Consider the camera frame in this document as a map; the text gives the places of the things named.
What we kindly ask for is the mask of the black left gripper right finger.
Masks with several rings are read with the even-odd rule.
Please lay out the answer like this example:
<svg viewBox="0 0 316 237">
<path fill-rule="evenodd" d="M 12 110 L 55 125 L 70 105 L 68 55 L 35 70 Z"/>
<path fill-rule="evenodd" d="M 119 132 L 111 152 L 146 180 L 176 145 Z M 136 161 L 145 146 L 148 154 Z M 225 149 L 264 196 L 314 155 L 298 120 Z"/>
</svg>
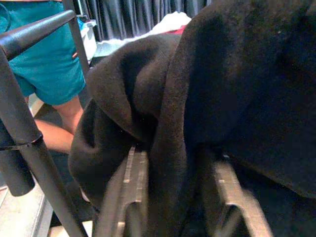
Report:
<svg viewBox="0 0 316 237">
<path fill-rule="evenodd" d="M 257 199 L 244 190 L 228 162 L 204 165 L 204 213 L 210 237 L 272 237 Z"/>
</svg>

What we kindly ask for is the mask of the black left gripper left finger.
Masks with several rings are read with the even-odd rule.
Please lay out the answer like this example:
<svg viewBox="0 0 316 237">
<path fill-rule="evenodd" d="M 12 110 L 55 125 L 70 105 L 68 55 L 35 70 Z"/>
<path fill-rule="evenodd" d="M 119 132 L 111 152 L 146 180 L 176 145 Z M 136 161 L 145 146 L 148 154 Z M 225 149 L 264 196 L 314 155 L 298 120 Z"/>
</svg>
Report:
<svg viewBox="0 0 316 237">
<path fill-rule="evenodd" d="M 132 147 L 111 177 L 95 226 L 97 237 L 143 237 L 148 209 L 147 152 Z"/>
</svg>

